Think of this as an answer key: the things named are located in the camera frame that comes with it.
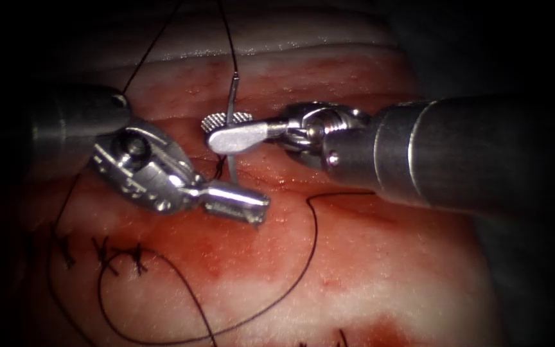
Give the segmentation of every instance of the dark background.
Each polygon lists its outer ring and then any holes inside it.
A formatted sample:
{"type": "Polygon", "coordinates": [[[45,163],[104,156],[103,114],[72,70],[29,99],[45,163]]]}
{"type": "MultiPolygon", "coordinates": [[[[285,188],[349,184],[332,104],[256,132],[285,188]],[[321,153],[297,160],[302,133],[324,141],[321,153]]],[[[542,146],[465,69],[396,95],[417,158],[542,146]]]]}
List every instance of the dark background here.
{"type": "MultiPolygon", "coordinates": [[[[22,95],[50,44],[112,11],[153,2],[0,4],[0,115],[14,114],[15,103],[7,101],[22,95]]],[[[373,3],[408,54],[424,97],[520,92],[555,98],[555,2],[373,3]]],[[[476,218],[475,224],[511,344],[555,345],[555,219],[476,218]]]]}

